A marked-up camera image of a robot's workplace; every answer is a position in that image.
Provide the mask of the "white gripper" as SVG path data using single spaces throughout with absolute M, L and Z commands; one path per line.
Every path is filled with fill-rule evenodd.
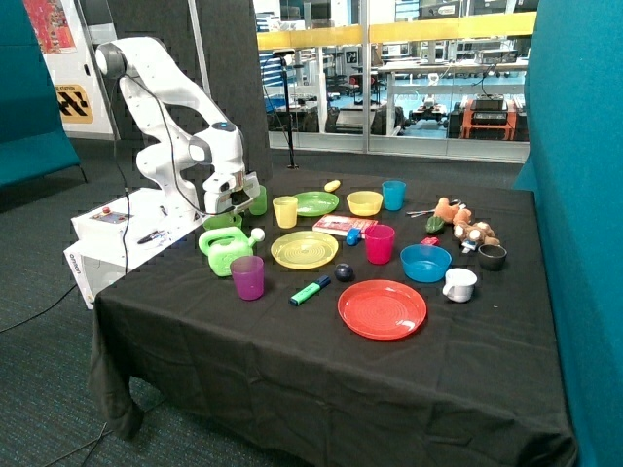
M 260 193 L 255 172 L 214 172 L 202 183 L 205 212 L 235 215 L 248 208 Z

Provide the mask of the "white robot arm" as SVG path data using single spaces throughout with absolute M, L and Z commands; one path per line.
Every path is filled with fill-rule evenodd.
M 241 131 L 159 40 L 101 44 L 95 60 L 104 77 L 118 81 L 138 128 L 158 140 L 136 162 L 164 192 L 168 221 L 237 214 L 260 196 L 257 174 L 245 168 Z

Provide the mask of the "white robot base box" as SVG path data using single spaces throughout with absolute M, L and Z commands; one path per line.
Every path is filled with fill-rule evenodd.
M 165 195 L 142 188 L 72 219 L 78 241 L 64 256 L 85 305 L 95 296 L 202 224 L 165 214 Z

